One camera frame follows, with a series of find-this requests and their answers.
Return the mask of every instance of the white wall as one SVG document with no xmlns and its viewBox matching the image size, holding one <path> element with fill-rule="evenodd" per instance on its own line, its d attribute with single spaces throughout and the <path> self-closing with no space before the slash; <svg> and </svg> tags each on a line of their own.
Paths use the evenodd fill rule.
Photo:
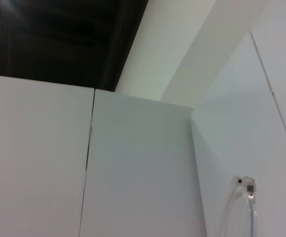
<svg viewBox="0 0 286 237">
<path fill-rule="evenodd" d="M 262 12 L 265 0 L 217 0 L 166 88 L 162 101 L 196 106 Z"/>
<path fill-rule="evenodd" d="M 0 77 L 0 237 L 78 236 L 93 96 Z"/>
<path fill-rule="evenodd" d="M 150 0 L 116 92 L 194 106 L 265 0 Z"/>
<path fill-rule="evenodd" d="M 252 34 L 286 124 L 286 0 L 272 0 Z"/>
<path fill-rule="evenodd" d="M 149 0 L 116 92 L 160 100 L 215 0 Z"/>
<path fill-rule="evenodd" d="M 81 237 L 205 237 L 191 108 L 96 90 Z"/>
<path fill-rule="evenodd" d="M 257 236 L 286 236 L 286 131 L 250 35 L 192 118 L 208 237 L 218 236 L 233 175 L 256 181 Z"/>
</svg>

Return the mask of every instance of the white wall panel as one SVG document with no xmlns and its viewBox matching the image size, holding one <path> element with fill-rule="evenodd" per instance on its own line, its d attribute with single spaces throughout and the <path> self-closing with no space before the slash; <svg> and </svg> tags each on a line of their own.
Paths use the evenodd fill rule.
<svg viewBox="0 0 286 237">
<path fill-rule="evenodd" d="M 269 1 L 252 34 L 286 124 L 286 0 Z"/>
<path fill-rule="evenodd" d="M 257 236 L 286 236 L 286 131 L 249 35 L 192 119 L 208 237 L 218 236 L 234 175 L 256 181 Z"/>
<path fill-rule="evenodd" d="M 0 237 L 77 237 L 94 90 L 0 77 Z"/>
<path fill-rule="evenodd" d="M 96 90 L 81 237 L 204 237 L 191 108 Z"/>
</svg>

